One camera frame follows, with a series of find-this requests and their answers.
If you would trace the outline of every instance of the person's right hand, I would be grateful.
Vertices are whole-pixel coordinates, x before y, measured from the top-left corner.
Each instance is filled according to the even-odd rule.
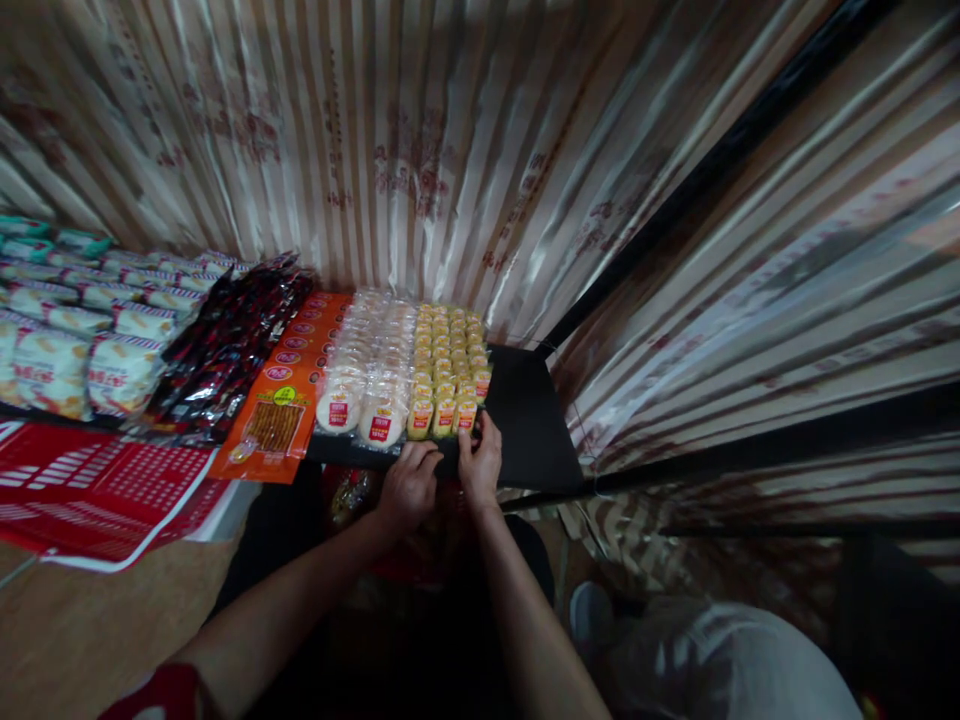
[[[470,441],[470,433],[460,430],[457,435],[460,442],[460,483],[463,485],[463,494],[467,497],[467,507],[474,515],[486,508],[500,507],[497,502],[497,480],[500,478],[500,450],[503,440],[486,410],[480,413],[480,432],[483,439],[476,452]]]

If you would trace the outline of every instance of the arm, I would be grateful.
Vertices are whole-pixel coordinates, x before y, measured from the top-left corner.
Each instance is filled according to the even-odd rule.
[[[520,553],[497,503],[500,431],[484,412],[476,452],[460,440],[460,480],[480,536],[507,668],[524,714],[534,718],[608,718],[590,674]]]
[[[367,565],[430,513],[436,449],[404,445],[376,510],[241,595],[170,658],[196,668],[219,716],[249,710]]]

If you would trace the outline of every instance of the metal rod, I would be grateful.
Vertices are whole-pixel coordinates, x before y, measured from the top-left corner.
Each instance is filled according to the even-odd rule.
[[[549,357],[640,263],[676,242],[684,221],[715,205],[746,158],[899,3],[845,0],[660,205],[599,277],[560,319],[535,352]]]

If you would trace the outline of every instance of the black shelf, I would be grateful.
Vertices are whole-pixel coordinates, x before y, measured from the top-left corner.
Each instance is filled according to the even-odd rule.
[[[502,345],[490,350],[493,378],[487,410],[503,435],[500,487],[576,492],[583,473],[546,364],[529,350]],[[456,438],[438,444],[444,459],[437,477],[456,477]],[[307,459],[386,470],[396,457],[355,446],[350,438],[315,435]]]

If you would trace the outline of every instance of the person's left hand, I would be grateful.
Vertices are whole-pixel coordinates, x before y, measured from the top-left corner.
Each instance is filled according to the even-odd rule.
[[[408,442],[387,471],[376,512],[397,538],[412,533],[433,511],[437,490],[433,471],[441,460],[436,443]]]

